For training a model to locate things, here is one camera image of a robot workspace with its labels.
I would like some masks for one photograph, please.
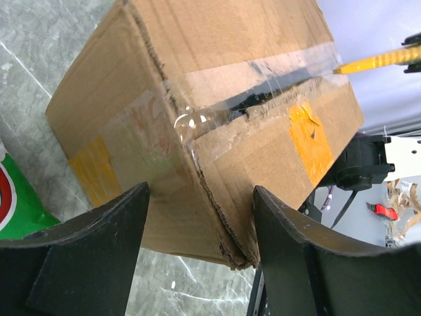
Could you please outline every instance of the green package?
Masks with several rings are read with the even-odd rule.
[[[0,239],[21,239],[58,223],[0,141]]]

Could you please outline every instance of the orange tape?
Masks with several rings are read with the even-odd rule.
[[[306,168],[313,186],[317,186],[329,171],[334,157],[322,123],[312,115],[310,103],[294,105],[288,110],[289,133]]]
[[[68,162],[94,207],[121,194],[102,137],[97,136]]]

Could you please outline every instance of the cardboard box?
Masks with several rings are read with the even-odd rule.
[[[142,246],[259,262],[252,192],[297,208],[362,114],[315,0],[118,0],[48,120],[94,205],[148,181]]]

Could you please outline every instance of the black cable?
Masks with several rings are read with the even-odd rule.
[[[358,191],[353,191],[353,193],[349,196],[347,202],[345,203],[345,205],[342,207],[342,210],[339,212],[339,214],[335,218],[334,224],[332,225],[332,227],[330,227],[330,229],[334,229],[334,227],[337,225],[337,223],[339,223],[339,221],[341,220],[342,216],[345,214],[345,212],[348,210],[348,208],[351,205],[351,203],[354,201],[355,196],[357,195],[357,193],[358,193]]]

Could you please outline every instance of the gray marble floor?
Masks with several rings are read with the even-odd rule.
[[[62,76],[112,0],[2,0],[0,138],[60,219],[89,203],[44,116]],[[245,315],[253,270],[141,250],[127,315]]]

